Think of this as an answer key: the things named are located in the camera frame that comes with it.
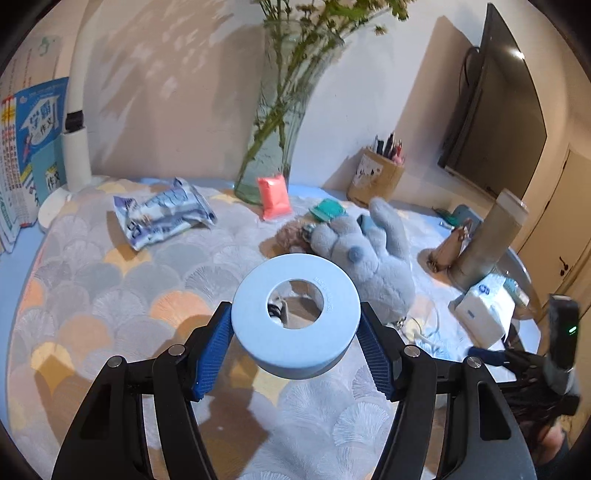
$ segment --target plush toy nose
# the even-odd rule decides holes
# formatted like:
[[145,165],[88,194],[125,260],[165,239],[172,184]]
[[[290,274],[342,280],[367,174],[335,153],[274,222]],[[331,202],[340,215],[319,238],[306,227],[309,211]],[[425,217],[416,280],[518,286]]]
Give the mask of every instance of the plush toy nose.
[[349,249],[349,260],[353,263],[357,263],[363,258],[363,248],[359,246],[351,247]]

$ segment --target television screen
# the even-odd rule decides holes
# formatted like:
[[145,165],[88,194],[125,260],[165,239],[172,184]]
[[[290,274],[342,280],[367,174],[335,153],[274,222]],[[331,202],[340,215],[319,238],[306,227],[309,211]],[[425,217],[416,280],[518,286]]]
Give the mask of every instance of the television screen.
[[546,142],[546,128],[527,68],[513,35],[488,5],[478,81],[463,121],[439,164],[488,195],[503,188],[523,198]]

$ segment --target gray tumbler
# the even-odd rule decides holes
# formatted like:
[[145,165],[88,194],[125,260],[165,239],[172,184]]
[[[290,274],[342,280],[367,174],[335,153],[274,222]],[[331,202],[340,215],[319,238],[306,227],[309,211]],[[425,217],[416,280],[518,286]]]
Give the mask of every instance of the gray tumbler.
[[525,204],[505,189],[474,232],[468,246],[448,270],[453,284],[466,292],[486,277],[527,220]]

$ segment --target silver screw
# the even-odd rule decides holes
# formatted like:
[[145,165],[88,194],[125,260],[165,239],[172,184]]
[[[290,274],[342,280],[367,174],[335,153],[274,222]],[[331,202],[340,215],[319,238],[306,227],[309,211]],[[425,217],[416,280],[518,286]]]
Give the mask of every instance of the silver screw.
[[168,354],[172,356],[180,356],[184,354],[184,345],[177,343],[168,349]]
[[107,365],[109,365],[111,368],[117,368],[122,362],[123,358],[121,358],[119,355],[115,355],[107,360]]
[[406,353],[406,355],[408,356],[412,356],[413,358],[416,358],[419,355],[421,355],[421,351],[414,345],[407,345],[406,347],[404,347],[404,353]]
[[480,360],[477,356],[469,356],[467,363],[472,368],[480,368],[482,366],[482,360]]

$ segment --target blue gripper pad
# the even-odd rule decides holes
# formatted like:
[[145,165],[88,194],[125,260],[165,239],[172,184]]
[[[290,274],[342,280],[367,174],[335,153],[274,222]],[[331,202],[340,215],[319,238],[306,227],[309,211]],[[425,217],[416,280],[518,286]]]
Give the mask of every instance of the blue gripper pad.
[[394,394],[392,362],[390,362],[384,353],[384,349],[379,344],[378,338],[363,310],[361,311],[361,319],[357,328],[357,340],[359,340],[361,350],[363,350],[365,361],[368,363],[369,371],[374,379],[376,388],[390,400]]
[[232,309],[227,308],[223,313],[197,362],[197,381],[193,386],[193,393],[199,400],[213,388],[234,336],[231,312]]

